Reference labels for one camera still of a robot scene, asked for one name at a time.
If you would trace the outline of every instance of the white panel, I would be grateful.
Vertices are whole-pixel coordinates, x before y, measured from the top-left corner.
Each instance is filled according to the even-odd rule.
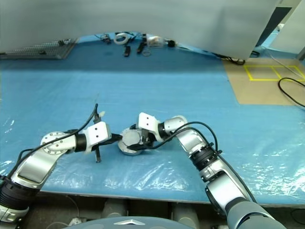
[[[142,31],[246,59],[279,0],[1,0],[0,50]]]
[[[305,0],[295,9],[271,47],[292,53],[299,53],[305,47]]]

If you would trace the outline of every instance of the wire grid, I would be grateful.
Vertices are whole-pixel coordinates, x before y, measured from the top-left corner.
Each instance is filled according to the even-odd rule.
[[[65,39],[3,52],[0,59],[64,59],[77,39]]]

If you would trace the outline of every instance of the tape roll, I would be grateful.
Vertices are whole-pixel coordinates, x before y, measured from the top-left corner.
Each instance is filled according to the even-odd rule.
[[[113,42],[118,45],[122,45],[122,44],[126,44],[128,40],[129,40],[128,34],[121,32],[121,33],[118,33],[115,35]]]

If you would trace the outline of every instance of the table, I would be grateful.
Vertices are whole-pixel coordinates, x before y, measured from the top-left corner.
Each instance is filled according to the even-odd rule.
[[[84,41],[62,61],[2,61],[0,173],[46,133],[81,126],[98,103],[113,133],[134,124],[140,112],[205,122],[259,203],[305,203],[304,110],[238,104],[222,61],[212,55],[159,48],[144,57],[131,46],[128,58],[122,46]],[[101,147],[101,154],[99,164],[94,154],[62,156],[42,191],[208,202],[176,140],[134,157],[117,144]]]

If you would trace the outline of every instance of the robotic arm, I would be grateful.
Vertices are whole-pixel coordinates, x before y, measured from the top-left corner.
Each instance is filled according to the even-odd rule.
[[[140,113],[136,125],[122,132],[119,148],[125,154],[137,155],[142,150],[156,149],[177,137],[180,145],[207,182],[205,192],[215,210],[227,217],[230,229],[285,229],[268,212],[259,206],[244,182],[220,156],[206,138],[189,124],[183,116],[175,116],[161,123],[154,116]]]
[[[16,166],[7,177],[2,176],[0,186],[0,221],[15,223],[24,217],[29,205],[40,191],[57,160],[66,153],[96,151],[97,162],[100,162],[99,146],[111,144],[121,138],[111,134],[110,128],[97,113],[97,105],[88,119],[94,117],[94,125],[83,130],[67,132],[54,131],[45,135],[41,145],[19,158]]]

